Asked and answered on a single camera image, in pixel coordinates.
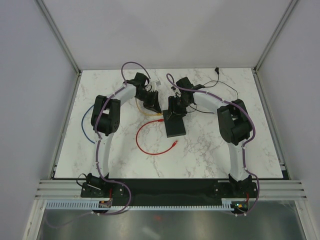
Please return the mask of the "black network switch box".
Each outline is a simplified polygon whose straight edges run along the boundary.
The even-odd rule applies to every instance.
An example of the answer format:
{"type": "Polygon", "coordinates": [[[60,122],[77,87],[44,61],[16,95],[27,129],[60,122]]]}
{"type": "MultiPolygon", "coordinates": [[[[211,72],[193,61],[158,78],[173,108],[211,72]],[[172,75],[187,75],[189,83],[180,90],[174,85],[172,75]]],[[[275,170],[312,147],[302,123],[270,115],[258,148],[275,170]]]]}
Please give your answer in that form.
{"type": "Polygon", "coordinates": [[[164,110],[162,113],[167,138],[186,135],[186,128],[182,116],[172,116],[168,110],[164,110]]]}

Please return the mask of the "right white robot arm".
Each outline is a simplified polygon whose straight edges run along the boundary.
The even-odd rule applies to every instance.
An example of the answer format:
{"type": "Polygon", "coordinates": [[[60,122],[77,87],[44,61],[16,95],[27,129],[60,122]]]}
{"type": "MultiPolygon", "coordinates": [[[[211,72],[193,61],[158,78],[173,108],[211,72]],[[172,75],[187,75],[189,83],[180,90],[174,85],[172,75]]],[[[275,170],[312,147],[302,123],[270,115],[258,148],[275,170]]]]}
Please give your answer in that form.
{"type": "Polygon", "coordinates": [[[222,99],[200,92],[183,91],[180,96],[168,97],[168,109],[163,111],[163,118],[168,138],[186,135],[183,117],[187,107],[197,104],[215,113],[218,119],[219,133],[227,143],[230,157],[228,174],[229,193],[241,197],[252,187],[252,176],[245,166],[243,154],[245,142],[254,130],[244,102],[237,99],[225,102],[222,99]]]}

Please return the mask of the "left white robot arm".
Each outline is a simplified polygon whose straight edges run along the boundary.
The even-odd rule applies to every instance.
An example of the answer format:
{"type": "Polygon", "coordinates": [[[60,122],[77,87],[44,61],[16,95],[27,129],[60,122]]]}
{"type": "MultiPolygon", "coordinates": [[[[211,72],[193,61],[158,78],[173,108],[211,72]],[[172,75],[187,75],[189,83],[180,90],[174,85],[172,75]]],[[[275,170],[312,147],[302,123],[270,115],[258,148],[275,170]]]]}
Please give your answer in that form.
{"type": "Polygon", "coordinates": [[[114,93],[98,95],[93,105],[90,123],[95,138],[95,155],[90,172],[82,184],[82,198],[106,198],[111,189],[109,183],[109,156],[111,143],[115,132],[120,126],[121,106],[132,98],[142,101],[146,108],[157,114],[162,112],[159,104],[159,93],[147,90],[150,83],[148,78],[142,80],[128,80],[114,93]]]}

